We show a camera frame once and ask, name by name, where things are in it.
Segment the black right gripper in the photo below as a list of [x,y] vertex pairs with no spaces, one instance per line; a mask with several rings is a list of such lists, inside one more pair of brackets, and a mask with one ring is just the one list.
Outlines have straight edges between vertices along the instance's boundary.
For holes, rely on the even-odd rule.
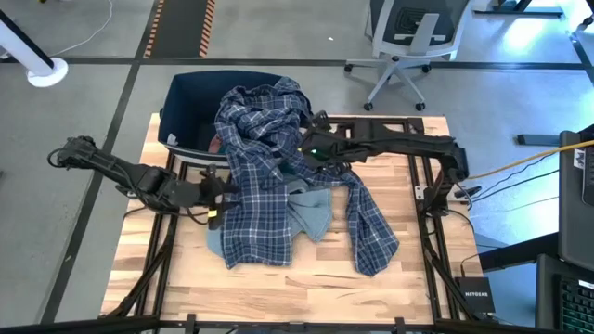
[[337,158],[341,141],[342,128],[332,127],[328,113],[321,110],[309,119],[299,150],[317,173],[341,173],[342,162]]

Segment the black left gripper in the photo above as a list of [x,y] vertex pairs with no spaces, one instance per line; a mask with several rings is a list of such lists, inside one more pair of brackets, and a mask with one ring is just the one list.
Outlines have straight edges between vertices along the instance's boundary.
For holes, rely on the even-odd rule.
[[234,201],[239,188],[231,184],[222,184],[216,176],[216,166],[210,164],[200,171],[202,180],[200,192],[208,205],[207,223],[210,230],[218,229],[222,224],[223,201]]

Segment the blue plaid shirt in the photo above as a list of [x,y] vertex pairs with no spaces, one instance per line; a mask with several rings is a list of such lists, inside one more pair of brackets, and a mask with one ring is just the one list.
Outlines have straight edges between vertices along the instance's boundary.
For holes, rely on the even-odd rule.
[[285,184],[278,170],[281,159],[295,159],[299,179],[311,186],[346,186],[346,221],[354,253],[355,270],[375,276],[384,270],[399,247],[363,181],[353,172],[340,176],[310,169],[298,147],[303,122],[311,117],[311,106],[300,85],[289,77],[252,89],[236,86],[228,91],[215,116],[230,167],[232,183],[260,186]]

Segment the light blue jeans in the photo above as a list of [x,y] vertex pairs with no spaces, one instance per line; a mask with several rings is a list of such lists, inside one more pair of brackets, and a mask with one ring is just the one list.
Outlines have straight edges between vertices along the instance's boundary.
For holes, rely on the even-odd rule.
[[311,186],[291,177],[287,183],[241,185],[231,200],[234,208],[221,226],[208,232],[207,246],[226,265],[291,264],[293,239],[306,234],[314,242],[326,234],[332,220],[332,194],[328,188]]

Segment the navy white striped fabric bin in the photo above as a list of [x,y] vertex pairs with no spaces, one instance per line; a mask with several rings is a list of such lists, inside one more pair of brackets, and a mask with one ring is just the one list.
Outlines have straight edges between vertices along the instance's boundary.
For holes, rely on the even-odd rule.
[[216,135],[214,119],[224,95],[236,86],[247,89],[280,80],[259,71],[196,71],[176,74],[160,110],[158,141],[176,158],[193,167],[210,164],[228,169],[226,155],[209,151]]

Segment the white office chair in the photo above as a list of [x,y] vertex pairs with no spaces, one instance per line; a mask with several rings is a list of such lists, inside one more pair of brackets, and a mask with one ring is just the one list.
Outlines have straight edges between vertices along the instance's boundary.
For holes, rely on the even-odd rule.
[[348,59],[346,73],[355,67],[382,69],[383,74],[369,93],[363,108],[373,109],[373,99],[396,77],[412,90],[415,109],[426,108],[425,97],[406,69],[421,68],[428,73],[432,60],[456,58],[464,26],[471,16],[474,0],[369,0],[364,35],[370,40],[372,56]]

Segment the grey desk foot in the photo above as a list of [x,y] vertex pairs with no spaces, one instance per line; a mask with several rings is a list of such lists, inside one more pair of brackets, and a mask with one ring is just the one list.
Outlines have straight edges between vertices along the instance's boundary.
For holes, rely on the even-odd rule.
[[560,138],[557,135],[517,135],[518,145],[536,147],[558,147]]

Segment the black desk beam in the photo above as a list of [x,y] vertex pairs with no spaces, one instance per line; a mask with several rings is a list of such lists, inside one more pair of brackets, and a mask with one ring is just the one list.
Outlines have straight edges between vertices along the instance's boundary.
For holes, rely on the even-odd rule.
[[558,248],[558,234],[551,233],[503,248],[483,252],[479,255],[479,259],[482,270],[486,273],[521,264],[535,263],[537,257],[541,254],[556,258],[558,256]]

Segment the white tower fan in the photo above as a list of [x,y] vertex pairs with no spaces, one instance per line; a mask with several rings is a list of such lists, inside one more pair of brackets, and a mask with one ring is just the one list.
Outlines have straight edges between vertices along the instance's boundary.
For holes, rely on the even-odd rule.
[[69,71],[62,58],[47,55],[16,23],[0,9],[0,46],[27,69],[28,82],[46,88],[62,81]]

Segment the black backlit keyboard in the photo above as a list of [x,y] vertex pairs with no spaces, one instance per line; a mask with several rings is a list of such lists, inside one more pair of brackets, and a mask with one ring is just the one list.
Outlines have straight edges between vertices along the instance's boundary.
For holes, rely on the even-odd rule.
[[539,255],[536,327],[594,334],[594,272]]

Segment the black metal table frame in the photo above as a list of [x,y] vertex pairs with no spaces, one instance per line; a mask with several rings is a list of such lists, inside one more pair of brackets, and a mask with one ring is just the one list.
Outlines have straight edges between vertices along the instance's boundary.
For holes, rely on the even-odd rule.
[[160,218],[131,202],[100,312],[113,313],[156,261],[155,275],[130,312],[156,317],[164,330],[430,330],[438,317],[456,317],[458,308],[424,257],[423,243],[432,243],[450,273],[481,274],[464,206],[456,204],[439,223],[424,222],[416,212],[418,189],[437,169],[435,161],[395,154],[354,165],[400,242],[389,266],[373,277],[355,270],[342,187],[332,192],[328,233],[319,242],[298,236],[289,267],[227,268],[208,250],[204,225]]

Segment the black Netgear switch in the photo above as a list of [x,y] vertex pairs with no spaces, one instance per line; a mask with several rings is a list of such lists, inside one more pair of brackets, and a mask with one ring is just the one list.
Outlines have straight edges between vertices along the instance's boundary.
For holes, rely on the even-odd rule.
[[493,314],[496,311],[492,291],[487,277],[456,277],[460,291],[473,311]]

